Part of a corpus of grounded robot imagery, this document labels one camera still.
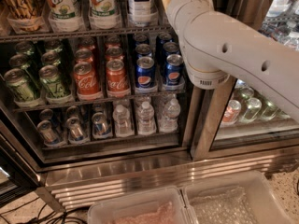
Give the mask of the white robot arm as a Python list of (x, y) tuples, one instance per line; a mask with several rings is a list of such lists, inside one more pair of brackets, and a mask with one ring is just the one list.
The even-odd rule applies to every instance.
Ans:
[(233, 76), (299, 121), (298, 51), (215, 11), (212, 0), (170, 0), (165, 13), (194, 86), (214, 90)]

